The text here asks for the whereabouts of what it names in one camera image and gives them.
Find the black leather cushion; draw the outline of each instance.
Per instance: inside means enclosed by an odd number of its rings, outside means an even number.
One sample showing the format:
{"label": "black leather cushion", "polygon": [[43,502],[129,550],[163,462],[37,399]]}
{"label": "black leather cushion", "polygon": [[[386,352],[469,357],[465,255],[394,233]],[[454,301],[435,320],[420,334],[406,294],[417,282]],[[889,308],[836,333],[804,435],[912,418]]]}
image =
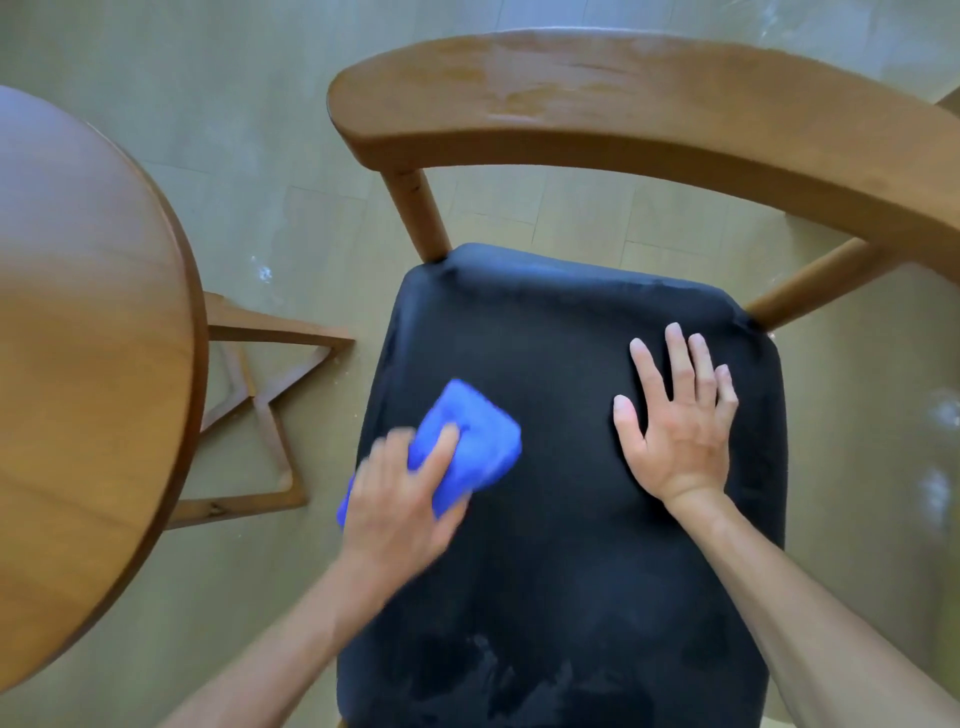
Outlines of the black leather cushion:
{"label": "black leather cushion", "polygon": [[350,728],[758,726],[754,642],[696,545],[635,485],[612,426],[616,394],[645,426],[628,344],[642,338],[664,371],[672,321],[731,367],[727,492],[782,545],[780,360],[725,293],[476,244],[407,274],[358,462],[453,377],[520,423],[523,454],[340,656]]}

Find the curved wooden backrest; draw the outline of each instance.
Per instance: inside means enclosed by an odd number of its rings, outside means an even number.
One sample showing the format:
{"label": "curved wooden backrest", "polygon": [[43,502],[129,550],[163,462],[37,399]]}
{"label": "curved wooden backrest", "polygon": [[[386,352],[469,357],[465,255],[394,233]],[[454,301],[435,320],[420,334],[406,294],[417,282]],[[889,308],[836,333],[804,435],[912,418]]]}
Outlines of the curved wooden backrest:
{"label": "curved wooden backrest", "polygon": [[904,259],[960,283],[960,121],[818,61],[674,36],[512,31],[367,59],[327,102],[424,260],[449,243],[421,168],[546,164],[692,184],[869,241],[757,302],[768,328]]}

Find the person's right forearm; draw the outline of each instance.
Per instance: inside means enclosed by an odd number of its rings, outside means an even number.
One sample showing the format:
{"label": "person's right forearm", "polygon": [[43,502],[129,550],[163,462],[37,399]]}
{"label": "person's right forearm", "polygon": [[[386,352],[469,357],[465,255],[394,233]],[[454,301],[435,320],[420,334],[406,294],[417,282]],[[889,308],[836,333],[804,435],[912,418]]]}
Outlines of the person's right forearm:
{"label": "person's right forearm", "polygon": [[694,490],[667,507],[730,593],[797,725],[960,725],[960,704],[767,541],[722,492]]}

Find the round wooden table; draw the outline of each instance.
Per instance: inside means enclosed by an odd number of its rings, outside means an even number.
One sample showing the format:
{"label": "round wooden table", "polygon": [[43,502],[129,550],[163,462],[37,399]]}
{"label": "round wooden table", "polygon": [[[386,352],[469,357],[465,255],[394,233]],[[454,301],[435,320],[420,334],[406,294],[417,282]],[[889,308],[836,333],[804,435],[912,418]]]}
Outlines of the round wooden table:
{"label": "round wooden table", "polygon": [[204,295],[183,230],[95,130],[0,87],[0,690],[120,595],[200,437]]}

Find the forearm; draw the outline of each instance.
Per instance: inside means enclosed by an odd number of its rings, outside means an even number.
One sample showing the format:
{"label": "forearm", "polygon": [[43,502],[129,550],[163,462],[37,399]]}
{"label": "forearm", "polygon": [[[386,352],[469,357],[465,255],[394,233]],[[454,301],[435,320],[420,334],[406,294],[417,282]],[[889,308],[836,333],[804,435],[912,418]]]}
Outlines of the forearm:
{"label": "forearm", "polygon": [[960,705],[718,491],[669,504],[754,635],[799,726],[956,726]]}
{"label": "forearm", "polygon": [[281,621],[161,728],[275,728],[352,637],[382,608],[382,580],[338,559]]}

